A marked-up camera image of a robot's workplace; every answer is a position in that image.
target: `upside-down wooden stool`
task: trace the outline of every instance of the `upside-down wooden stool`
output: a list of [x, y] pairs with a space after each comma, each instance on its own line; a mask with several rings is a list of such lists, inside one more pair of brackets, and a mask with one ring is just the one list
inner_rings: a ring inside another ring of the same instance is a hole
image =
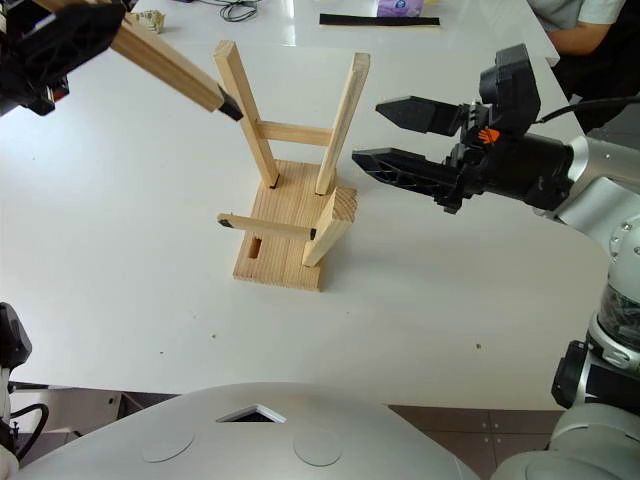
[[[250, 217], [218, 216], [221, 225], [246, 230], [233, 276], [318, 291], [324, 256], [355, 219], [357, 192], [335, 185], [336, 163], [369, 72], [369, 55], [353, 57], [333, 128], [261, 120], [235, 43], [220, 42], [214, 59], [224, 87], [244, 113], [240, 123], [262, 176]], [[327, 151], [320, 165], [274, 160], [268, 140], [323, 145]]]

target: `wooden stool leg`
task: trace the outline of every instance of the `wooden stool leg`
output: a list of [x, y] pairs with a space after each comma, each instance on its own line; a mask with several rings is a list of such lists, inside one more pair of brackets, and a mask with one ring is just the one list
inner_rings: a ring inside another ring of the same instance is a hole
[[333, 134], [331, 135], [329, 146], [327, 147], [322, 165], [320, 166], [318, 180], [316, 181], [316, 193], [319, 195], [326, 195], [329, 191], [329, 185], [335, 174], [340, 151], [347, 138], [347, 132], [349, 131], [353, 114], [356, 111], [360, 94], [364, 88], [364, 82], [367, 80], [367, 75], [369, 74], [370, 63], [371, 59], [367, 53], [356, 53], [353, 56], [351, 70], [349, 70], [347, 83], [342, 92], [342, 99], [338, 107], [338, 114], [333, 124]]
[[260, 175], [262, 175], [262, 181], [266, 186], [274, 187], [278, 181], [278, 169], [269, 142], [262, 138], [258, 131], [257, 124], [260, 122], [258, 107], [253, 99], [249, 80], [242, 66], [235, 42], [221, 41], [213, 58], [222, 76], [224, 86], [229, 90], [229, 94], [236, 99], [244, 114], [240, 125], [258, 165]]
[[331, 198], [324, 207], [318, 223], [316, 236], [304, 248], [302, 264], [313, 267], [347, 231], [355, 220], [358, 207], [355, 188], [336, 187]]
[[299, 227], [288, 223], [270, 222], [268, 220], [228, 215], [226, 213], [218, 215], [218, 223], [223, 227], [235, 228], [236, 230], [247, 230], [262, 235], [291, 238], [303, 242], [316, 238], [315, 228]]

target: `white robot body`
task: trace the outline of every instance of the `white robot body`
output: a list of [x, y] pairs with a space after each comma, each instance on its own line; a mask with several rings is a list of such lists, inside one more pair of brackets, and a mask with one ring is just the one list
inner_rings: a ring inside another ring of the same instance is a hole
[[[259, 421], [247, 421], [252, 418]], [[478, 480], [388, 408], [289, 383], [230, 385], [177, 397], [11, 477], [73, 478]]]

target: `small object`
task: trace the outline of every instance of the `small object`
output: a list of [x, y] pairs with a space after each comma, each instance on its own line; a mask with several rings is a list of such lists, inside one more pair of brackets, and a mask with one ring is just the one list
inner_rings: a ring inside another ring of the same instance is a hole
[[378, 0], [379, 17], [419, 17], [424, 0]]
[[140, 25], [153, 33], [162, 33], [162, 30], [164, 30], [164, 17], [166, 15], [158, 10], [145, 10], [144, 12], [134, 13], [133, 16]]
[[440, 25], [440, 19], [437, 17], [358, 17], [354, 15], [321, 13], [320, 25], [342, 25], [351, 27], [412, 27], [421, 25], [437, 27]]

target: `white table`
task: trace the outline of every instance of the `white table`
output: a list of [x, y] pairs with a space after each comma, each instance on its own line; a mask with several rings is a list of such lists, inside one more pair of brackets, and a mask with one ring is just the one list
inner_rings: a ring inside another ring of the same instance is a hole
[[[178, 46], [215, 75], [209, 43]], [[331, 124], [352, 49], [239, 48], [263, 118]], [[434, 49], [427, 65], [368, 51], [338, 167], [360, 206], [321, 294], [232, 279], [241, 233], [215, 216], [248, 214], [253, 202], [241, 129], [117, 54], [74, 72], [53, 114], [0, 119], [0, 298], [34, 345], [13, 378], [176, 393], [305, 381], [381, 402], [553, 407], [557, 361], [584, 336], [604, 255], [516, 202], [484, 195], [452, 216], [359, 171], [354, 148], [443, 158], [453, 139], [402, 131], [373, 106], [406, 94], [466, 101], [494, 57]], [[533, 64], [543, 113], [563, 105], [546, 59]], [[413, 75], [399, 73], [408, 66]], [[565, 116], [537, 132], [568, 141], [580, 130]], [[319, 162], [323, 151], [272, 143], [284, 159]]]
[[422, 16], [439, 17], [434, 27], [341, 27], [319, 25], [320, 13], [375, 16], [377, 0], [263, 0], [258, 15], [246, 24], [225, 23], [219, 7], [198, 1], [140, 0], [137, 11], [166, 13], [168, 42], [208, 43], [212, 39], [244, 44], [332, 47], [395, 52], [459, 49], [496, 51], [523, 41], [532, 56], [553, 64], [558, 53], [526, 0], [439, 0], [427, 4]]

